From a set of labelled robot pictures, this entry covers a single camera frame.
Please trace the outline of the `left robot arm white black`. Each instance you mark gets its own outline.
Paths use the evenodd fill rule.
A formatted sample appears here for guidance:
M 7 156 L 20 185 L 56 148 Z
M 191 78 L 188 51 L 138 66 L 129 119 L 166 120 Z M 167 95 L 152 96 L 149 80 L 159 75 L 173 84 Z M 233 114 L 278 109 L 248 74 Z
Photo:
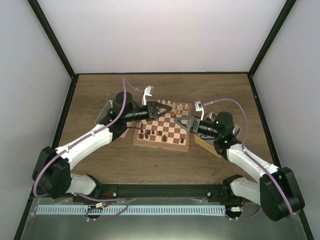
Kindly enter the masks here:
M 97 149 L 118 139 L 128 129 L 128 123 L 156 120 L 171 110 L 171 106 L 157 101 L 138 105 L 129 92 L 119 92 L 107 102 L 89 132 L 63 146 L 41 150 L 32 174 L 34 196 L 56 199 L 76 194 L 97 202 L 102 196 L 98 181 L 89 174 L 74 174 L 72 169 Z

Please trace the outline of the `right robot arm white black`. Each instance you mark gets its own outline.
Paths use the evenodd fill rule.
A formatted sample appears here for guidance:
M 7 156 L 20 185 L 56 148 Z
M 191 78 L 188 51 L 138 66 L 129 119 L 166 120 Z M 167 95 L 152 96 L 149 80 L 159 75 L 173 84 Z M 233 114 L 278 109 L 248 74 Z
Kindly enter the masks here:
M 196 116 L 177 117 L 174 121 L 189 133 L 212 137 L 217 154 L 254 179 L 249 181 L 241 176 L 227 178 L 227 185 L 222 188 L 225 200 L 232 202 L 238 197 L 250 200 L 260 205 L 265 215 L 274 222 L 305 207 L 293 171 L 271 164 L 245 148 L 233 134 L 235 125 L 229 112 L 218 113 L 213 121 L 201 120 Z

